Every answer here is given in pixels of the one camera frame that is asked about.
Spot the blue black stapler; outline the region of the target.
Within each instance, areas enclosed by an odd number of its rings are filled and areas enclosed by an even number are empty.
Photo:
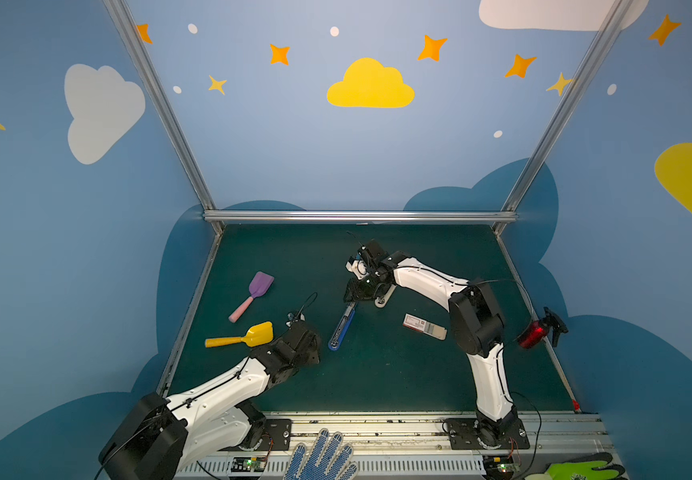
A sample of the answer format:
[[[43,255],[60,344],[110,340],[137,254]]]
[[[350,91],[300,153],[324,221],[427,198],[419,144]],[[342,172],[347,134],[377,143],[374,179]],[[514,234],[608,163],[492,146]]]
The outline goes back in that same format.
[[[350,302],[347,304],[344,314],[339,320],[336,329],[328,342],[328,348],[331,351],[337,351],[340,349],[343,339],[354,318],[357,306],[358,304],[356,302]]]

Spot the beige black stapler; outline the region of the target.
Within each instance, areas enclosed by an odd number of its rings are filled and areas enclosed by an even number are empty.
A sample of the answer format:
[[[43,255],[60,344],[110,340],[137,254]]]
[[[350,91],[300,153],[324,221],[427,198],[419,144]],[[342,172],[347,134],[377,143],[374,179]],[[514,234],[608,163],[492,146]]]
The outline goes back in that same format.
[[[374,300],[375,306],[377,308],[384,308],[388,304],[396,288],[397,286],[395,284],[391,284],[383,291],[379,292],[377,298]]]

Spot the red white staple box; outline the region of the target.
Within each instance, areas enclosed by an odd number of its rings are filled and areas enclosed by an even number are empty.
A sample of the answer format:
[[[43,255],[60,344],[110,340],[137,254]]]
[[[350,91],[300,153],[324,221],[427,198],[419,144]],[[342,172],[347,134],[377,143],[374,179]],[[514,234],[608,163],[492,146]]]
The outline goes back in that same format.
[[[403,325],[414,331],[424,333],[427,336],[444,341],[447,337],[447,330],[444,327],[436,325],[432,322],[419,318],[417,316],[406,314],[403,320]]]

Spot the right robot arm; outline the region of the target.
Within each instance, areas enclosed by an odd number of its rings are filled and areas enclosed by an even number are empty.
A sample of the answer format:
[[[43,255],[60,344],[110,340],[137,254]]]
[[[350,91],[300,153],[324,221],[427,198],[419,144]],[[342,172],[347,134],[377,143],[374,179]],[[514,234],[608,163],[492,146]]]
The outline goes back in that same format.
[[[471,365],[480,422],[503,429],[518,419],[504,366],[505,324],[487,283],[450,276],[401,251],[389,254],[374,240],[349,258],[346,269],[354,275],[346,302],[377,301],[402,287],[443,307]]]

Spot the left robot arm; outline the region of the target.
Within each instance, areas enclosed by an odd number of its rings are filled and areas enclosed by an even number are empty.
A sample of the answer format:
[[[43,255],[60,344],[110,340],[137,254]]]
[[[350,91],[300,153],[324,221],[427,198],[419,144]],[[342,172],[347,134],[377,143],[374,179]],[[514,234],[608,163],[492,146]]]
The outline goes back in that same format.
[[[251,402],[320,362],[322,339],[303,320],[253,348],[223,374],[182,393],[142,397],[101,450],[111,479],[172,479],[214,452],[261,441],[266,417]]]

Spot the yellow spatula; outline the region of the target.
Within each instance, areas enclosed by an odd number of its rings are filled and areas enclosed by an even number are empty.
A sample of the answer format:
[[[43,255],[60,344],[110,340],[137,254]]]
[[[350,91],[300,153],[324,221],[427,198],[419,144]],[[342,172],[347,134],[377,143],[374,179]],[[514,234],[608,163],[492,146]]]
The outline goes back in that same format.
[[[217,348],[244,343],[248,347],[256,347],[270,343],[274,339],[274,328],[271,322],[264,322],[250,327],[244,336],[206,339],[206,348]]]

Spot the purple pink spatula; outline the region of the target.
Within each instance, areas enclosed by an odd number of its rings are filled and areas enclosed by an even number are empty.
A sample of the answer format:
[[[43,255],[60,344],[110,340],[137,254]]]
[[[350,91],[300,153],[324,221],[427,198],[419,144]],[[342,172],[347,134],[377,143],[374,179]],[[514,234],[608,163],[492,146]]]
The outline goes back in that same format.
[[[266,294],[274,280],[272,275],[258,271],[250,282],[249,297],[228,317],[229,321],[236,323],[255,299]]]

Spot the blue dotted work glove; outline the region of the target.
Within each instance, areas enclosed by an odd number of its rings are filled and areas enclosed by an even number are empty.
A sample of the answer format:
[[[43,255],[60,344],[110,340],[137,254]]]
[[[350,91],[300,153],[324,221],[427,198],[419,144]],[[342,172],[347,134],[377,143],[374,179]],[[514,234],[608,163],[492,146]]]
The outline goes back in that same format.
[[[353,447],[341,432],[322,429],[311,448],[304,444],[295,447],[283,479],[352,480],[359,473],[353,455]]]

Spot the left controller board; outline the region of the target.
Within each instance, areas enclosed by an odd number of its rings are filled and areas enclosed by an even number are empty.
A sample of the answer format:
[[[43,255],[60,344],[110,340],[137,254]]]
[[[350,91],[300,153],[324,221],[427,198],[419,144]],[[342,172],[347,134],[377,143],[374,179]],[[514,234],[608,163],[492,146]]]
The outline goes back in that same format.
[[[266,470],[268,461],[260,457],[234,457],[232,459],[231,473],[261,474]]]

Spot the controller board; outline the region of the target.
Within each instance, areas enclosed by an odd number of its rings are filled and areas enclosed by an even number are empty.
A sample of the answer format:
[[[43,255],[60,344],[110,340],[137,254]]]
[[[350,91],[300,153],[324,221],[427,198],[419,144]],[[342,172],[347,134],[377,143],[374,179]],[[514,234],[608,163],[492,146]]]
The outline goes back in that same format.
[[[232,459],[231,473],[261,474],[266,470],[268,461],[260,457],[234,457]]]
[[[483,458],[486,480],[512,480],[520,465],[511,457],[485,456]]]

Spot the right controller board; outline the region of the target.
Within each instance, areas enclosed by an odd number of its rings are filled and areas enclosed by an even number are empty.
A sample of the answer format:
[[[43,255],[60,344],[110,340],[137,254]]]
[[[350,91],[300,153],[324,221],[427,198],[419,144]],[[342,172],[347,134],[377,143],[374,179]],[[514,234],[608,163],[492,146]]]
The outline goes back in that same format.
[[[520,465],[511,457],[485,456],[483,458],[486,480],[512,480]]]

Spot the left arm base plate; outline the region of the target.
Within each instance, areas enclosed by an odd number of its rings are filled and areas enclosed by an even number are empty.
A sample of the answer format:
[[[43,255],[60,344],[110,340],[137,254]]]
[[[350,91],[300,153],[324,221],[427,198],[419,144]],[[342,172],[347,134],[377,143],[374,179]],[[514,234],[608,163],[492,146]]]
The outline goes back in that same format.
[[[268,452],[288,451],[291,444],[292,421],[289,419],[266,419],[251,426],[244,439],[224,451]]]

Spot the aluminium rear frame bar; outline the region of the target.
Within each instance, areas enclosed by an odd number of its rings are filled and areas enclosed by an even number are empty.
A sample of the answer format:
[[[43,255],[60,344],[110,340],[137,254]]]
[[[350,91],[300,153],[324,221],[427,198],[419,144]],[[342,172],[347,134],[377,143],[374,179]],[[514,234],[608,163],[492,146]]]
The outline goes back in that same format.
[[[272,211],[272,210],[206,210],[211,222],[273,223],[413,223],[477,224],[514,223],[514,212],[413,212],[413,211]]]

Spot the right aluminium frame post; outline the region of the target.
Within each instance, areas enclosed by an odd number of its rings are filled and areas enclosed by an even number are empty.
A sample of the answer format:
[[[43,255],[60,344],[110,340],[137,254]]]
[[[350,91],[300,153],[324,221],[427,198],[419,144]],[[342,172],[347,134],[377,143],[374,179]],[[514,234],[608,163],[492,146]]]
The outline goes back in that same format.
[[[620,33],[624,30],[625,19],[633,5],[633,0],[617,0],[613,2],[611,9],[575,72],[574,81],[562,96],[536,149],[528,159],[503,204],[501,212],[506,215],[506,218],[494,224],[493,231],[496,236],[500,237],[502,235],[507,228],[508,220],[515,221],[517,219],[517,210],[520,204],[547,161],[549,154],[613,48]]]

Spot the aluminium frame post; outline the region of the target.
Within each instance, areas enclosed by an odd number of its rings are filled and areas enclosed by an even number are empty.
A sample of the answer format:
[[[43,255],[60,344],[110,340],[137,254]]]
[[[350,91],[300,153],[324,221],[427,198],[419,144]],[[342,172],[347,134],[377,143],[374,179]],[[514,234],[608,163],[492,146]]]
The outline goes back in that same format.
[[[494,224],[493,231],[496,236],[500,237],[502,235],[507,228],[508,220],[515,221],[517,219],[517,210],[520,204],[547,161],[549,154],[613,48],[620,33],[624,30],[625,19],[633,5],[633,0],[617,0],[613,2],[611,9],[575,72],[574,81],[562,96],[536,149],[528,159],[503,204],[501,212],[506,215],[506,218]]]
[[[134,23],[134,18],[127,2],[122,0],[103,0],[102,3],[131,57],[146,93],[149,95],[175,153],[200,201],[203,212],[207,213],[209,210],[214,210],[215,203],[205,178],[167,98],[167,94],[147,52],[145,42],[141,39],[137,25]]]

